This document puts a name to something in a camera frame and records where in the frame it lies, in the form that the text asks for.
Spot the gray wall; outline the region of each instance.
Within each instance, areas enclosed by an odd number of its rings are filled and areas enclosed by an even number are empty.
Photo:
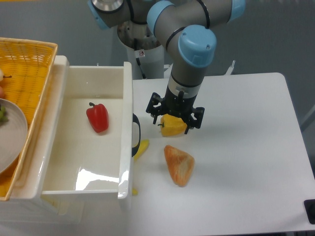
[[[284,74],[299,120],[315,104],[315,0],[247,0],[242,18],[213,31],[218,46],[207,75],[224,74],[236,60],[236,74]],[[87,0],[0,2],[0,36],[55,42],[71,65],[127,60],[115,30],[98,28]],[[314,124],[304,138],[313,161]]]

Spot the white drawer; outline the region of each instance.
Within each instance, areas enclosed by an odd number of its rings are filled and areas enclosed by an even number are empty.
[[[65,57],[57,56],[54,69],[59,74],[52,75],[56,78],[52,78],[38,134],[12,198],[117,199],[122,209],[128,209],[133,163],[131,64],[68,66]],[[92,129],[86,115],[89,102],[107,108],[105,132]]]

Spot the red bell pepper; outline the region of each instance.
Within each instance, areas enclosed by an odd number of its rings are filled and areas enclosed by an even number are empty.
[[[90,102],[92,108],[87,109],[89,122],[96,133],[105,131],[108,128],[108,112],[103,104],[95,105]]]

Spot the wicker basket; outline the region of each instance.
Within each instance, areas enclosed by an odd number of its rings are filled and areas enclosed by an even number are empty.
[[[56,53],[57,44],[54,43],[0,37],[0,69],[5,76],[11,76],[4,78],[0,86],[5,92],[5,99],[23,111],[29,128],[17,160],[0,174],[0,201],[9,200],[22,170],[34,126],[40,115],[39,110],[47,93]]]

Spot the blue joint cap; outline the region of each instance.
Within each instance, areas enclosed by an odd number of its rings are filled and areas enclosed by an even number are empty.
[[[191,66],[203,68],[213,60],[217,46],[215,34],[204,26],[187,26],[178,40],[182,58]]]
[[[109,29],[109,27],[105,24],[105,22],[102,20],[102,18],[100,18],[99,14],[97,13],[96,9],[93,7],[91,0],[88,0],[88,6],[98,24],[98,26],[102,29],[102,30],[107,30]]]
[[[162,11],[167,8],[170,5],[174,5],[170,1],[158,1],[156,4],[154,4],[150,11],[148,12],[147,16],[147,23],[148,27],[151,30],[151,32],[154,34],[154,28],[156,25],[156,22],[158,20],[159,15],[162,13]]]
[[[232,0],[232,10],[229,21],[240,17],[245,11],[246,0]]]

